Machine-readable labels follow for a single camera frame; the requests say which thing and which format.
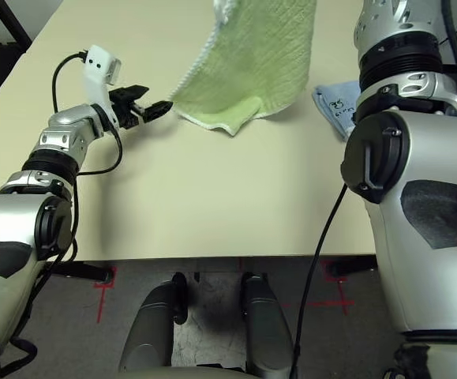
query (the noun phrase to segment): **gray floor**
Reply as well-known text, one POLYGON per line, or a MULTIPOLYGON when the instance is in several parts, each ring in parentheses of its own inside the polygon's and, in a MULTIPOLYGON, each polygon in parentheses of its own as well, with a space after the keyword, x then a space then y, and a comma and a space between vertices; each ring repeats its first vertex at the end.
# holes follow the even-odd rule
MULTIPOLYGON (((294 334, 309 265, 306 258, 120 261, 113 288, 53 278, 39 295, 23 332, 39 355, 12 377, 111 378, 133 317, 146 294, 182 271, 192 304, 188 321, 175 328, 173 365, 244 366, 244 325, 238 311, 241 272, 267 272, 294 334), (193 272, 200 271, 200 282, 193 272)), ((394 333, 377 271, 338 283, 318 270, 305 313, 300 374, 303 378, 378 379, 401 342, 394 333)), ((3 361, 15 358, 12 348, 3 361)))

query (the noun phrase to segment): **white towel edge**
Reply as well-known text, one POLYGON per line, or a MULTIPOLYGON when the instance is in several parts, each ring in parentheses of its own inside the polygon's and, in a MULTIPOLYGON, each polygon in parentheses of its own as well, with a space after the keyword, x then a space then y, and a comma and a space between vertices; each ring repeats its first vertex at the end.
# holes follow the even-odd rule
MULTIPOLYGON (((228 0, 228 3, 225 5, 223 12, 226 15, 227 22, 230 20, 231 12, 236 4, 237 0, 228 0)), ((215 22, 214 28, 212 29, 210 36, 207 38, 207 42, 205 43, 204 47, 202 47, 200 55, 197 57, 197 59, 190 67, 186 75, 179 81, 179 84, 176 87, 176 89, 172 91, 172 93, 169 96, 169 100, 172 99, 177 94, 177 92, 179 92, 186 85, 188 85, 189 82, 192 80, 193 76, 195 75, 195 73, 197 73, 198 69, 202 67, 202 65, 205 62, 205 59, 207 59, 209 53, 211 52, 212 47, 214 46, 214 43, 218 38, 219 31, 222 27, 223 23, 219 23, 218 21, 215 22)))

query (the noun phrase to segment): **green towel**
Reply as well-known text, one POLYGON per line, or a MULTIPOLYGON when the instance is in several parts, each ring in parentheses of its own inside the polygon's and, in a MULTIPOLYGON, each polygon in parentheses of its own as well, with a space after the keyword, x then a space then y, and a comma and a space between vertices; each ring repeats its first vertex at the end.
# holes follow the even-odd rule
POLYGON ((191 122, 234 136, 245 122, 291 105, 305 88, 316 0, 216 3, 214 31, 171 99, 191 122))

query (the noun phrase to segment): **silver metal housing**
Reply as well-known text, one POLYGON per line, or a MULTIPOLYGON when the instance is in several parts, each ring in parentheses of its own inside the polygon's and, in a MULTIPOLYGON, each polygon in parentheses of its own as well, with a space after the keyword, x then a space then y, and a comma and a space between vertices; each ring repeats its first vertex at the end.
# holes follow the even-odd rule
POLYGON ((364 0, 354 29, 358 61, 380 41, 405 32, 436 35, 439 2, 423 0, 364 0))
POLYGON ((103 136, 103 125, 96 111, 87 104, 53 114, 49 126, 40 134, 33 152, 49 148, 76 160, 82 166, 88 146, 103 136))
POLYGON ((457 117, 390 111, 403 118, 410 154, 380 204, 365 203, 386 298, 400 332, 457 330, 457 247, 434 250, 403 213, 408 182, 457 185, 457 117))

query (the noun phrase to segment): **black rubber grip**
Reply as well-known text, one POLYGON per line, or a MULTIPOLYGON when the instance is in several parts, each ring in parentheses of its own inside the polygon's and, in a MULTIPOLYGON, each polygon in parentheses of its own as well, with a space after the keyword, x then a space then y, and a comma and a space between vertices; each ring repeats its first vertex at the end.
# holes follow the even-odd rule
POLYGON ((405 217, 432 249, 457 247, 456 184, 408 182, 400 201, 405 217))
POLYGON ((32 253, 32 247, 21 242, 0 242, 0 276, 9 278, 21 270, 32 253))

